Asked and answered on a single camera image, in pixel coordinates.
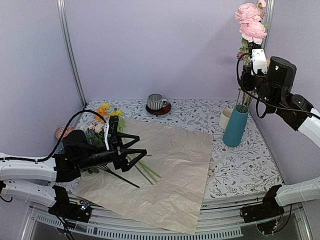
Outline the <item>flower bouquet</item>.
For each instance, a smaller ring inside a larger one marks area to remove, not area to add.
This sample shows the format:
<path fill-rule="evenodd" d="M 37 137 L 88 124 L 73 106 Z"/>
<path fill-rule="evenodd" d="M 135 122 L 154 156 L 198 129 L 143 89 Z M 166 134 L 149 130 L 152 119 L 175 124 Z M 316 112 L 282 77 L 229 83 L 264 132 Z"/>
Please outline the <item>flower bouquet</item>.
<path fill-rule="evenodd" d="M 140 137 L 124 133 L 125 120 L 122 110 L 115 108 L 114 111 L 110 111 L 110 105 L 103 103 L 92 114 L 95 121 L 87 122 L 80 127 L 88 143 L 109 151 L 116 150 L 119 159 L 112 162 L 115 170 L 127 172 L 134 167 L 151 185 L 157 183 L 161 176 L 141 162 L 141 159 L 147 156 L 147 151 L 131 148 L 139 142 Z"/>

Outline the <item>teal vase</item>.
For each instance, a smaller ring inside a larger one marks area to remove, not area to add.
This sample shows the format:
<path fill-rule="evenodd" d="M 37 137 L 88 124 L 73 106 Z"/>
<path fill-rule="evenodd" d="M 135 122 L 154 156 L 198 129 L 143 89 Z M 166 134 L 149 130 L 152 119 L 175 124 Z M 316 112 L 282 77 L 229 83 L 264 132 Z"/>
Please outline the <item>teal vase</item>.
<path fill-rule="evenodd" d="M 245 105 L 234 107 L 223 135 L 223 142 L 229 147 L 237 147 L 242 140 L 247 124 L 249 110 Z"/>

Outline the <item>cream wrapping paper sheet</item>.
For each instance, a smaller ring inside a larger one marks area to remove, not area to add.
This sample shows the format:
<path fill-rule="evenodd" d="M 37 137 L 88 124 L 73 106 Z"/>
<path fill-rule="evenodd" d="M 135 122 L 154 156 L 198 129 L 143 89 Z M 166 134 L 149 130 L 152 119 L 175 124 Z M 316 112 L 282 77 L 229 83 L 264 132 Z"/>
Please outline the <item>cream wrapping paper sheet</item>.
<path fill-rule="evenodd" d="M 127 118 L 124 132 L 139 136 L 134 147 L 145 149 L 141 163 L 160 178 L 150 184 L 131 168 L 115 177 L 107 172 L 84 174 L 72 193 L 128 219 L 194 235 L 197 228 L 213 137 L 167 124 Z"/>

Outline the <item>large pink peony stem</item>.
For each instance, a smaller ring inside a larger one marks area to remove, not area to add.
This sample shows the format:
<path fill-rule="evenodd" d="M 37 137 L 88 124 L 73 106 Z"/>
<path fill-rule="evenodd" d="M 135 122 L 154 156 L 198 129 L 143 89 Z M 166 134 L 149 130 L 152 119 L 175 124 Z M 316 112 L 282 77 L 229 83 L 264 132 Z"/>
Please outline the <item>large pink peony stem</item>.
<path fill-rule="evenodd" d="M 235 12 L 235 19 L 239 23 L 239 32 L 242 37 L 237 58 L 246 66 L 250 64 L 248 54 L 253 49 L 260 49 L 268 35 L 267 30 L 270 24 L 265 21 L 267 6 L 265 0 L 258 0 L 256 3 L 247 2 L 240 5 Z"/>

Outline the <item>yellow rose stem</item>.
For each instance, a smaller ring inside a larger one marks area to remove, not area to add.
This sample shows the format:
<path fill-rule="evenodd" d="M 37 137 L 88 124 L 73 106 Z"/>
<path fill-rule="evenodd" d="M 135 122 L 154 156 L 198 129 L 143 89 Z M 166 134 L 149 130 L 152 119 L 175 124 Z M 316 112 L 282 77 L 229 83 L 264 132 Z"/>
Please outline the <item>yellow rose stem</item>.
<path fill-rule="evenodd" d="M 253 98 L 248 93 L 243 92 L 239 88 L 235 109 L 240 113 L 247 113 L 249 111 L 252 101 Z"/>

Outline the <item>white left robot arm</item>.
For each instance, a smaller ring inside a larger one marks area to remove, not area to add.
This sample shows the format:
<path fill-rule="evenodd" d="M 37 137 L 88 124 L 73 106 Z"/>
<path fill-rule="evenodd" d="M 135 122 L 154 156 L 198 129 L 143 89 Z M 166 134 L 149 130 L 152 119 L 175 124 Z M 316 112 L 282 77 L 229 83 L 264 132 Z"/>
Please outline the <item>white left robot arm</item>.
<path fill-rule="evenodd" d="M 47 160 L 32 157 L 0 155 L 0 195 L 41 204 L 48 213 L 62 219 L 88 223 L 92 209 L 87 203 L 70 202 L 67 190 L 59 183 L 69 183 L 92 167 L 106 168 L 109 163 L 116 170 L 129 171 L 147 151 L 131 149 L 140 138 L 115 132 L 108 146 L 89 144 L 82 130 L 74 130 L 63 138 L 61 154 Z"/>

